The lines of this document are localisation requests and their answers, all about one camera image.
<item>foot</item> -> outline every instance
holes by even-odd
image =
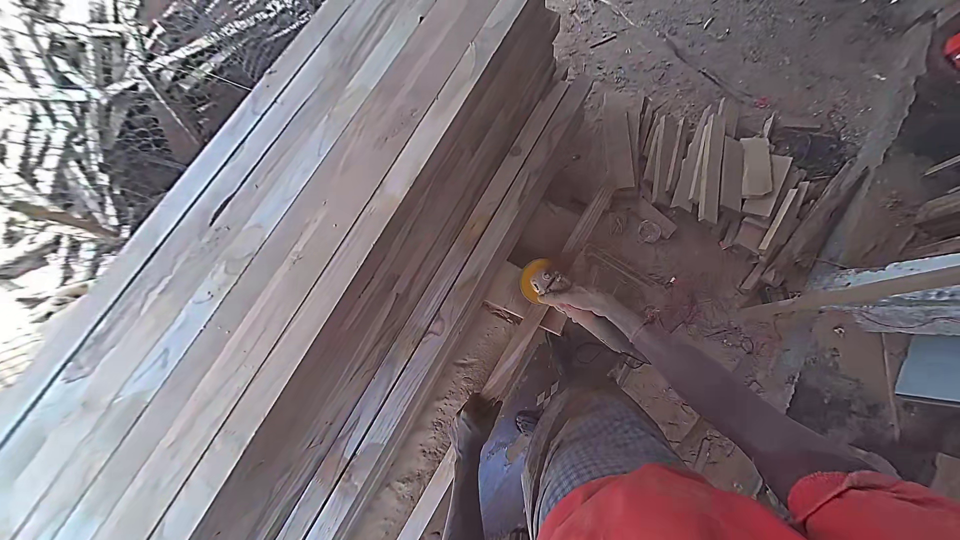
[[[516,414],[514,422],[521,435],[532,435],[540,421],[541,412],[538,410],[521,410]]]

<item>stack of lumber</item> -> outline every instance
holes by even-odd
[[[0,536],[347,535],[579,129],[558,28],[324,2],[0,394]]]

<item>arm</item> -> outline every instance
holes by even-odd
[[[444,540],[483,540],[480,515],[480,454],[490,437],[502,403],[485,401],[479,394],[467,399],[453,422],[452,441],[456,452],[453,491],[446,512]]]
[[[811,473],[870,470],[845,447],[781,414],[703,351],[658,324],[646,324],[612,296],[574,287],[547,295],[544,301],[588,309],[610,319],[684,401],[754,461],[782,501],[797,480]]]

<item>red sleeve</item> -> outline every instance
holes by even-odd
[[[872,471],[800,479],[787,506],[810,540],[960,538],[960,503]]]

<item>dirt floor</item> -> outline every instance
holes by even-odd
[[[744,133],[757,132],[772,110],[820,122],[824,140],[830,143],[818,160],[809,162],[830,170],[854,155],[868,138],[880,93],[888,78],[896,75],[892,62],[898,58],[900,41],[924,9],[935,3],[548,0],[548,7],[562,16],[558,58],[572,75],[588,73],[596,84],[571,164],[554,182],[538,214],[547,216],[546,225],[531,226],[512,262],[522,265],[535,256],[554,255],[557,242],[563,243],[598,186],[601,179],[595,171],[603,168],[593,140],[604,90],[622,90],[633,96],[634,105],[642,95],[649,96],[655,105],[684,115],[690,123],[720,97],[733,97],[741,103]],[[612,34],[614,39],[594,46]],[[929,158],[908,168],[914,171],[925,163]],[[897,182],[914,183],[915,178],[882,181],[882,189],[868,193],[865,208],[883,207],[886,213],[871,216],[882,226],[860,233],[868,237],[853,243],[859,251],[848,263],[889,262],[902,246],[916,241],[898,228],[909,223],[929,190],[905,189],[907,195],[901,196],[904,189]],[[777,358],[789,326],[733,321],[732,312],[743,301],[736,287],[751,268],[748,258],[722,250],[709,228],[681,210],[667,212],[679,226],[673,237],[645,244],[636,235],[639,220],[631,200],[614,200],[590,242],[628,262],[643,274],[644,283],[635,284],[595,258],[578,259],[574,273],[579,281],[605,288],[635,309],[660,308],[674,332],[735,368],[735,374],[776,406],[790,405],[794,418],[837,440],[883,454],[912,479],[930,481],[935,452],[900,453],[891,444],[894,412],[888,406],[878,334],[866,334],[852,321],[831,314],[814,321],[812,333],[802,334],[800,340],[811,346],[795,347],[801,356],[798,367],[782,369]],[[891,236],[884,236],[887,230],[893,231]],[[550,231],[550,237],[545,238],[543,231]],[[533,234],[536,239],[528,237]],[[888,237],[897,241],[885,240]],[[470,335],[446,366],[415,431],[355,531],[356,538],[396,537],[444,455],[453,413],[483,385],[515,327],[485,310],[476,315]],[[801,372],[803,366],[813,368]],[[671,442],[693,449],[692,467],[718,487],[754,495],[759,483],[749,460],[729,440],[698,423],[697,414],[656,372],[634,371],[624,387]],[[508,525],[499,524],[497,535]],[[441,527],[442,520],[435,519],[424,537],[439,538]]]

